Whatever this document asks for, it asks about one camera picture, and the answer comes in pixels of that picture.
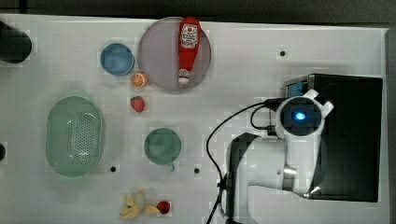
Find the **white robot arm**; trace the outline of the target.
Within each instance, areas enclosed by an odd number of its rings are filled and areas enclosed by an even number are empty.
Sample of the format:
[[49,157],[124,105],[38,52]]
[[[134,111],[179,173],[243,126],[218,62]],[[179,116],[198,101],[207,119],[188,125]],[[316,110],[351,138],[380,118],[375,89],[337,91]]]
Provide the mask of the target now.
[[262,106],[275,112],[264,129],[266,137],[242,133],[228,148],[225,177],[225,224],[258,224],[248,211],[248,189],[264,187],[309,194],[315,175],[325,119],[332,102],[320,103],[318,92],[267,99]]

